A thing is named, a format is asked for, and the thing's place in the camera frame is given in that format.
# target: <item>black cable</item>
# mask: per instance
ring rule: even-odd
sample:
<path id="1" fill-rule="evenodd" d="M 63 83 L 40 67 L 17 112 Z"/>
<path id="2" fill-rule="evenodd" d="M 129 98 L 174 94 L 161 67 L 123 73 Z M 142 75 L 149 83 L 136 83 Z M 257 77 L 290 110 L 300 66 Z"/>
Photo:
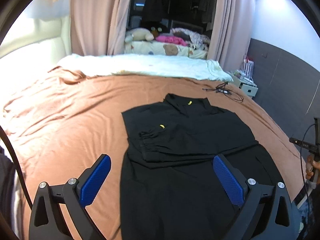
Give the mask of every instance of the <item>black cable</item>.
<path id="1" fill-rule="evenodd" d="M 306 220 L 307 232 L 309 231 L 309 230 L 308 230 L 308 225 L 309 225 L 309 215 L 310 215 L 310 203 L 309 203 L 309 196 L 308 196 L 308 190 L 307 190 L 307 186 L 306 186 L 306 181 L 305 181 L 305 179 L 304 179 L 304 172 L 303 172 L 303 167 L 302 167 L 302 154 L 301 154 L 301 152 L 302 152 L 302 145 L 303 145 L 303 142 L 304 142 L 304 138 L 306 137 L 306 134 L 307 134 L 308 130 L 309 130 L 312 126 L 314 126 L 314 125 L 316 125 L 316 124 L 314 123 L 314 124 L 312 124 L 312 125 L 310 125 L 310 126 L 308 127 L 308 129 L 306 130 L 306 132 L 305 132 L 304 135 L 303 135 L 302 142 L 301 142 L 301 145 L 300 145 L 301 174 L 302 174 L 303 185 L 304 185 L 304 189 L 305 189 L 305 192 L 306 192 L 306 195 L 307 195 L 307 202 L 308 202 L 308 218 L 307 218 L 307 220 Z"/>
<path id="2" fill-rule="evenodd" d="M 204 90 L 204 91 L 215 91 L 216 93 L 222 93 L 226 97 L 230 98 L 231 100 L 239 102 L 239 103 L 242 103 L 243 100 L 244 100 L 244 97 L 242 95 L 238 94 L 237 92 L 234 92 L 233 90 L 231 90 L 229 88 L 226 88 L 226 85 L 228 85 L 228 82 L 224 82 L 224 83 L 216 86 L 215 88 L 203 88 L 202 90 Z M 237 95 L 239 98 L 229 97 L 232 94 Z"/>
<path id="3" fill-rule="evenodd" d="M 27 199 L 27 202 L 28 202 L 28 205 L 29 205 L 30 209 L 32 209 L 32 201 L 31 201 L 31 198 L 30 198 L 26 183 L 25 183 L 24 178 L 23 178 L 23 173 L 22 173 L 22 170 L 21 170 L 17 155 L 16 155 L 16 153 L 15 153 L 13 147 L 12 147 L 12 144 L 11 144 L 9 138 L 7 137 L 6 133 L 4 132 L 4 130 L 2 129 L 1 126 L 0 126 L 0 138 L 4 142 L 4 145 L 7 147 L 8 152 L 10 153 L 12 161 L 13 161 L 15 167 L 16 167 L 16 170 L 17 170 L 17 174 L 18 174 L 18 177 L 19 177 L 19 180 L 20 180 L 20 183 L 21 183 L 22 191 L 23 191 L 23 193 L 24 193 L 24 195 L 25 195 L 25 197 Z"/>

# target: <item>hand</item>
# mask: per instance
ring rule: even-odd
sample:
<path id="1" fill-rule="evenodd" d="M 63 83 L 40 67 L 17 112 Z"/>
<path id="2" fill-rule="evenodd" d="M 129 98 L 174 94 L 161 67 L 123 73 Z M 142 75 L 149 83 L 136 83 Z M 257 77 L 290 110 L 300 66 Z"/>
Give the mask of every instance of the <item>hand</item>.
<path id="1" fill-rule="evenodd" d="M 313 176 L 313 171 L 312 167 L 314 167 L 315 169 L 318 169 L 320 171 L 320 163 L 317 163 L 313 160 L 313 156 L 309 155 L 307 158 L 307 163 L 306 163 L 306 179 L 310 179 Z M 318 177 L 318 181 L 317 184 L 320 184 L 320 176 Z"/>

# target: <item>nightstand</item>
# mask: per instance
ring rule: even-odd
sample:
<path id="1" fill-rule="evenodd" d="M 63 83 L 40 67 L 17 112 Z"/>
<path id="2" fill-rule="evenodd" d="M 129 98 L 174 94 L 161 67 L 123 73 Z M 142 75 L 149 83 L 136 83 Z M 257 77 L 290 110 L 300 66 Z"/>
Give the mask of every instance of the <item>nightstand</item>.
<path id="1" fill-rule="evenodd" d="M 249 96 L 250 98 L 254 97 L 257 94 L 258 87 L 255 83 L 248 82 L 246 80 L 240 80 L 232 73 L 229 73 L 229 75 L 232 77 L 233 82 L 229 82 L 234 84 L 236 87 L 243 90 L 243 92 Z"/>

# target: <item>black shirt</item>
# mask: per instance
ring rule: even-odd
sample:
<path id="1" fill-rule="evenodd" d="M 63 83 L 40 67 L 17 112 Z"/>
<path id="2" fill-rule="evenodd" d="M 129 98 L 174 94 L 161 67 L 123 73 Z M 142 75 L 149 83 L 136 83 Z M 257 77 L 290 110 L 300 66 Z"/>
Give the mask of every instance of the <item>black shirt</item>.
<path id="1" fill-rule="evenodd" d="M 217 154 L 247 179 L 283 181 L 250 128 L 207 98 L 168 94 L 123 118 L 129 141 L 120 183 L 123 240 L 220 239 L 239 208 L 213 171 Z"/>

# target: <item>pink plush toy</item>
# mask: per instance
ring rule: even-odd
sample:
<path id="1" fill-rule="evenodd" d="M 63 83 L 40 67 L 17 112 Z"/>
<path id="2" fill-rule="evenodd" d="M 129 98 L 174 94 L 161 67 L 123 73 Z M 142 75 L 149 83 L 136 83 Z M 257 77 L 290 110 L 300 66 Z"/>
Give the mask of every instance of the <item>pink plush toy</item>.
<path id="1" fill-rule="evenodd" d="M 176 36 L 160 35 L 160 36 L 156 37 L 156 41 L 173 43 L 173 44 L 182 45 L 182 46 L 188 46 L 188 44 L 182 38 L 179 38 Z"/>

